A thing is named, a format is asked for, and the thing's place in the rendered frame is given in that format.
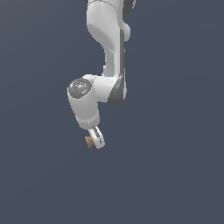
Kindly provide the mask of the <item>small brown block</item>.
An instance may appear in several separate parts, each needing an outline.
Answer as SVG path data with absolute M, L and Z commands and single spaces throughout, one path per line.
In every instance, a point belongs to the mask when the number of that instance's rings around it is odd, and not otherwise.
M 95 144 L 92 137 L 91 136 L 86 136 L 85 140 L 87 142 L 88 148 L 91 149 L 93 147 L 93 145 Z

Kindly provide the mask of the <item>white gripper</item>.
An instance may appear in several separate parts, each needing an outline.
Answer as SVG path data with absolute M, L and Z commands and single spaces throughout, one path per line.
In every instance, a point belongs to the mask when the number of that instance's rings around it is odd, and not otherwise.
M 105 145 L 103 134 L 97 126 L 93 126 L 92 129 L 88 131 L 88 133 L 92 137 L 97 149 L 100 149 Z

